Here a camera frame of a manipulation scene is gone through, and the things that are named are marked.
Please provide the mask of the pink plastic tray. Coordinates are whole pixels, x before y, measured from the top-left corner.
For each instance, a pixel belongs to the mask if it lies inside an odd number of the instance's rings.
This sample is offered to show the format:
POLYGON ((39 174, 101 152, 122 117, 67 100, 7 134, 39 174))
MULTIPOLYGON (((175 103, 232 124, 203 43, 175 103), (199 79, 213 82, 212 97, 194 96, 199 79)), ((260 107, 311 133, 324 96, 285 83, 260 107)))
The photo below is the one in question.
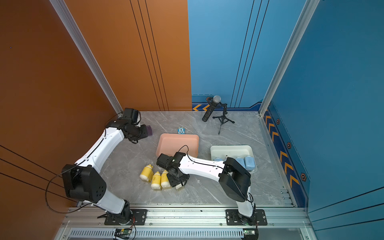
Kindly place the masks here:
POLYGON ((191 134, 161 134, 159 144, 156 151, 156 156, 161 154, 173 156, 176 152, 181 151, 191 157, 198 157, 199 153, 199 136, 191 134))

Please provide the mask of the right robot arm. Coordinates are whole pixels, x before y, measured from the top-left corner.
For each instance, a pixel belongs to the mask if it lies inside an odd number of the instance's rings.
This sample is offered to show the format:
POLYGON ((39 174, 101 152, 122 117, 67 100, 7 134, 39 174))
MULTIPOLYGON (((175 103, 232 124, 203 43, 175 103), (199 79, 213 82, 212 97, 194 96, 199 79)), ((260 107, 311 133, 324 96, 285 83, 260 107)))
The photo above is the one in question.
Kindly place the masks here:
POLYGON ((177 152, 174 156, 160 154, 157 166, 168 171, 168 180, 173 188, 186 185, 190 175, 218 182, 226 195, 236 201, 242 225, 257 225, 257 213, 251 195, 251 174, 235 159, 208 161, 177 152))

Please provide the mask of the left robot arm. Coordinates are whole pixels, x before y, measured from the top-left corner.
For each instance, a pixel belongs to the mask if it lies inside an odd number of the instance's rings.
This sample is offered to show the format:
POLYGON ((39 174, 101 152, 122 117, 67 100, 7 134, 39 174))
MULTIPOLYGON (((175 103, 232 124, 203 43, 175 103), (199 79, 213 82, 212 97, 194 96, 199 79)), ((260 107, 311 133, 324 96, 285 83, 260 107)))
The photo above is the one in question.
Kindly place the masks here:
POLYGON ((100 171, 115 147, 124 139, 133 144, 152 133, 149 126, 141 124, 141 113, 135 109, 124 109, 122 116, 110 120, 95 144, 73 165, 62 169, 67 197, 93 204, 105 211, 103 215, 117 224, 128 224, 133 218, 130 204, 111 193, 100 171))

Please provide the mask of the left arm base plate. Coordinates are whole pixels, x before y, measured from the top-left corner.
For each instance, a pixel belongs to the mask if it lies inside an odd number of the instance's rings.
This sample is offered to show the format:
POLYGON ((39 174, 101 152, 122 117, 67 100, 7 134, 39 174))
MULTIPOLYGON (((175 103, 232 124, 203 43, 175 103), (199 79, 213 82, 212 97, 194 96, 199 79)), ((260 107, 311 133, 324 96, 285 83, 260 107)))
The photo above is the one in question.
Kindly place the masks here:
POLYGON ((106 226, 143 226, 147 219, 147 209, 133 209, 119 215, 106 214, 106 226))

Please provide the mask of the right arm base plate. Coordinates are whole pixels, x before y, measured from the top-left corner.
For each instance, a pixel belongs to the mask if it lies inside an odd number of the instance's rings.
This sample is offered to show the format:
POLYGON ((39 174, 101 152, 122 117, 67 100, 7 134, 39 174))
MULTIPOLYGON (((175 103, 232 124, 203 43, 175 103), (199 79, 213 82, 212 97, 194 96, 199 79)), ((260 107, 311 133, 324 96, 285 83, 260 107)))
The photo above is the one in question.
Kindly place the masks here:
POLYGON ((256 209, 251 217, 245 217, 238 210, 225 210, 228 226, 267 226, 267 217, 264 210, 256 209))

